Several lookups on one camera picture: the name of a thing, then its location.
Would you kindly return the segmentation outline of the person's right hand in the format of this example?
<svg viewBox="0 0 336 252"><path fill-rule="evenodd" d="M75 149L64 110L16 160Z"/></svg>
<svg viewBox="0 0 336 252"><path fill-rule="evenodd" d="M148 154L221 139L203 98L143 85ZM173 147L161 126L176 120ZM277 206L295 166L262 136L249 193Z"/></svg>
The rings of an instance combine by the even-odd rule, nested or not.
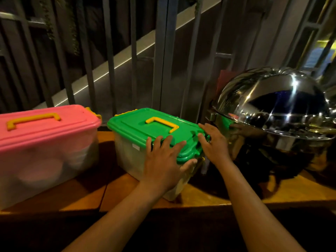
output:
<svg viewBox="0 0 336 252"><path fill-rule="evenodd" d="M201 124L198 126L210 136L210 140L207 141L211 144L211 154L206 155L207 158L215 165L219 171L223 171L225 167L230 164L231 158L228 151L228 143L223 134L217 127L211 124Z"/></svg>

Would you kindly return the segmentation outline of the person's left hand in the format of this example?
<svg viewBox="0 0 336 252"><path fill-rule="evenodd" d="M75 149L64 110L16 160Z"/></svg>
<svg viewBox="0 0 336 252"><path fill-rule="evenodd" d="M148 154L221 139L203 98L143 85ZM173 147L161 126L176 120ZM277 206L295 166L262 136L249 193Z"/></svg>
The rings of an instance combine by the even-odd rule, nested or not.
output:
<svg viewBox="0 0 336 252"><path fill-rule="evenodd" d="M153 150L150 156L146 155L145 157L144 171L140 182L149 192L158 197L162 197L173 189L181 179L182 165L177 163L177 156L186 145L186 141L181 141L172 147L171 153L162 153L163 140L163 136L158 136L152 143Z"/></svg>

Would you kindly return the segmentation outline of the green box lid yellow handle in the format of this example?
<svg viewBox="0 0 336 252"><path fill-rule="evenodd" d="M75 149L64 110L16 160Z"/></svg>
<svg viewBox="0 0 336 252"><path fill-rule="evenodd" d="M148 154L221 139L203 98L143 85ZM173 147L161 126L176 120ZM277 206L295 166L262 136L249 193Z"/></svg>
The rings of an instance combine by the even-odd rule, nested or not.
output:
<svg viewBox="0 0 336 252"><path fill-rule="evenodd" d="M151 147L158 136L162 136L161 144L168 136L172 136L170 148L185 141L184 147L177 155L179 164L203 156L198 134L203 134L206 140L209 140L209 135L197 124L151 108L115 115L109 119L107 127L140 148L146 148L148 137L152 140Z"/></svg>

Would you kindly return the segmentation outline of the person's left forearm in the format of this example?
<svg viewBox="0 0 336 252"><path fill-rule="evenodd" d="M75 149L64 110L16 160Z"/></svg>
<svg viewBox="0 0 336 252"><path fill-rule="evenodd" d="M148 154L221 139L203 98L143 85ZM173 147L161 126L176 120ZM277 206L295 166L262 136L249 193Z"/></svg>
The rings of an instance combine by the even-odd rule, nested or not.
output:
<svg viewBox="0 0 336 252"><path fill-rule="evenodd" d="M62 252L121 252L161 197L157 188L140 182L126 198Z"/></svg>

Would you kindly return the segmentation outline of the person's right forearm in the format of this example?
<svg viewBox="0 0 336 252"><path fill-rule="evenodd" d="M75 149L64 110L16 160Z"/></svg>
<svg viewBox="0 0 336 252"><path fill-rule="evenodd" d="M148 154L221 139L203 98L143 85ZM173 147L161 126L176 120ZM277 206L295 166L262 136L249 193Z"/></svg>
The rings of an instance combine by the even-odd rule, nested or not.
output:
<svg viewBox="0 0 336 252"><path fill-rule="evenodd" d="M229 157L215 161L249 252L306 252L276 219Z"/></svg>

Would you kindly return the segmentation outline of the clear plastic storage box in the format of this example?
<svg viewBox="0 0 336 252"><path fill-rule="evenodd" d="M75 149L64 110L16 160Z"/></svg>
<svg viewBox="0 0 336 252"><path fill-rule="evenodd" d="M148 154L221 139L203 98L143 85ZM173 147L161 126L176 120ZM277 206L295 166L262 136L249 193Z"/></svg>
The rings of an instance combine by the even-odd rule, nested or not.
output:
<svg viewBox="0 0 336 252"><path fill-rule="evenodd" d="M0 151L0 211L77 177L98 161L97 129Z"/></svg>
<svg viewBox="0 0 336 252"><path fill-rule="evenodd" d="M132 177L140 181L144 170L145 148L141 148L115 132L115 150L118 165ZM197 159L197 164L193 165L188 172L181 176L177 185L163 196L164 199L171 202L174 201L184 186L189 182L190 178L196 174L198 169L204 166L205 158L203 156L194 156L193 158Z"/></svg>

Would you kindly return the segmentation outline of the red board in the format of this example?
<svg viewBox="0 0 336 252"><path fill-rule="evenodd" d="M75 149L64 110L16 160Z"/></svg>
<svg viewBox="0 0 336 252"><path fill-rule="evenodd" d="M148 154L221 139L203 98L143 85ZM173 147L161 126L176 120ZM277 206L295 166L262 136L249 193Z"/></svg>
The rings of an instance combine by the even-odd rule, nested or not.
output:
<svg viewBox="0 0 336 252"><path fill-rule="evenodd" d="M238 72L235 71L221 70L216 82L216 96L219 95L228 82L237 75Z"/></svg>

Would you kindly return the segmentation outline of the steel chafing dish base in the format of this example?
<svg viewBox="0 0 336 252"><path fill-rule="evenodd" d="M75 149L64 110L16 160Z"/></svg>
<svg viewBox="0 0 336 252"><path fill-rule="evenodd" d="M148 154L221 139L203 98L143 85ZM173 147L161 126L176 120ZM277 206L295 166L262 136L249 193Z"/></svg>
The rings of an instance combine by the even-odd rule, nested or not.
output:
<svg viewBox="0 0 336 252"><path fill-rule="evenodd" d="M306 170L324 175L336 165L336 129L318 127L309 121L287 123L285 131L267 129L262 123L265 113L252 115L252 123L236 115L223 116L214 108L207 111L206 120L225 136L228 154L237 166L255 176L274 175L290 179Z"/></svg>

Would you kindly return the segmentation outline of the steel chafing dish dome lid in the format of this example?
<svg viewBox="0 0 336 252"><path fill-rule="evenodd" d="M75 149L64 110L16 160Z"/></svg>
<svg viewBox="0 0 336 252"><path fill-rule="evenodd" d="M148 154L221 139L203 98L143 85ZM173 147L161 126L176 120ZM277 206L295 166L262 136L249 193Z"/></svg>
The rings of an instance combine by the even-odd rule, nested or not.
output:
<svg viewBox="0 0 336 252"><path fill-rule="evenodd" d="M259 130L302 139L336 136L336 116L322 86L289 67L244 71L212 101L220 115Z"/></svg>

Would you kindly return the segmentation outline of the dark metal bar railing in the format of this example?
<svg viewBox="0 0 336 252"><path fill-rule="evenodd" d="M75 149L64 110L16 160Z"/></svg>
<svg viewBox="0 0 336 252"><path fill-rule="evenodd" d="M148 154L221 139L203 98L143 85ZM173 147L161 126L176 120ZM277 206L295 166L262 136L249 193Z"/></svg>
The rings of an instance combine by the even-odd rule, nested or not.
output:
<svg viewBox="0 0 336 252"><path fill-rule="evenodd" d="M54 11L54 0L47 0L55 39L49 38L55 69L54 80L65 88L51 95L47 71L42 64L37 41L31 33L22 0L12 0L17 14L0 12L0 114L23 110L78 104L102 116L102 127L116 114L150 107L177 117L185 117L187 107L203 103L206 82L212 72L215 49L231 0L199 0L177 13L178 0L157 0L156 28L136 39L138 0L131 5L131 45L113 55L111 23L105 28L107 61L92 69L87 15L83 0L75 0L80 55L86 74L69 79L65 50Z"/></svg>

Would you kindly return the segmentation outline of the metal window grille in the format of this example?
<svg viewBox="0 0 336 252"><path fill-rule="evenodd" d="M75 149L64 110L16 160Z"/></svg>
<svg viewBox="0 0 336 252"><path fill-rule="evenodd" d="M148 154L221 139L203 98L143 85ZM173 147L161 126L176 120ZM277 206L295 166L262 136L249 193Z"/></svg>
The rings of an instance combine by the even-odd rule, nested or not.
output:
<svg viewBox="0 0 336 252"><path fill-rule="evenodd" d="M336 58L336 0L309 0L282 61L319 80Z"/></svg>

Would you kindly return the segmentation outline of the hanging green plant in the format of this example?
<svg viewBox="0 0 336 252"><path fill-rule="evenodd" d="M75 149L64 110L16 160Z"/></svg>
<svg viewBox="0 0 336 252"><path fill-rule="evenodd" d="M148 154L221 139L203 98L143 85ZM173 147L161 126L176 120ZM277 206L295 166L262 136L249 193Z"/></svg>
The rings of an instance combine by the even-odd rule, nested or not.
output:
<svg viewBox="0 0 336 252"><path fill-rule="evenodd" d="M56 0L56 2L60 5L61 8L65 9L66 14L69 18L69 28L70 28L70 33L72 37L74 55L79 56L80 49L79 49L79 42L78 42L78 31L77 31L77 25L76 25L73 6L69 0ZM53 26L50 20L51 18L50 9L47 7L47 0L39 0L39 3L43 9L44 21L45 21L46 29L47 29L47 35L49 39L54 40L55 37L53 34Z"/></svg>

